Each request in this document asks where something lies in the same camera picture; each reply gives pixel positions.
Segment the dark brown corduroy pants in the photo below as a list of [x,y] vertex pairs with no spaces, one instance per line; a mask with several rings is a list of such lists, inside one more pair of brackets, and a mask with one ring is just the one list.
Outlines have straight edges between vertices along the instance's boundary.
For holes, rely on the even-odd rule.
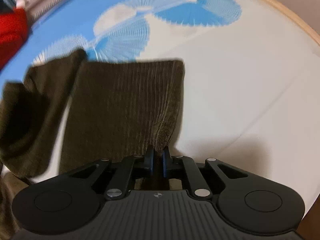
[[1,99],[1,239],[19,225],[13,198],[27,179],[44,174],[62,115],[69,111],[59,173],[98,159],[121,161],[148,146],[161,151],[174,133],[184,64],[180,60],[91,61],[82,49],[30,67],[7,82]]

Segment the blue white patterned bedsheet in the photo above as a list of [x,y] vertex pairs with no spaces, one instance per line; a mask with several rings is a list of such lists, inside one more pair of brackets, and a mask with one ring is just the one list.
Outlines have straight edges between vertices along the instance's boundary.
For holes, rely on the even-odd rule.
[[[91,61],[180,60],[182,100],[169,151],[217,159],[286,185],[310,209],[319,195],[319,44],[263,0],[64,0],[37,21],[1,72],[82,49]],[[65,109],[40,182],[57,176]]]

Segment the red garment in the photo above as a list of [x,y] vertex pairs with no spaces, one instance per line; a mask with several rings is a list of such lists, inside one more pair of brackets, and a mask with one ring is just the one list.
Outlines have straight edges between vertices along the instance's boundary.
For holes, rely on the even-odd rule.
[[1,14],[0,66],[1,69],[18,52],[28,38],[29,28],[24,9]]

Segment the wooden bed frame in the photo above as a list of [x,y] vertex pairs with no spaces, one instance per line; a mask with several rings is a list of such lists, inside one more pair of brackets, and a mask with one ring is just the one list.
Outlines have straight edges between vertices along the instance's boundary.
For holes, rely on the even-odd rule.
[[281,4],[277,0],[263,0],[272,7],[279,10],[286,17],[288,17],[292,22],[303,29],[317,44],[319,44],[319,34],[313,30],[303,19],[301,19],[295,12],[287,8],[285,5]]

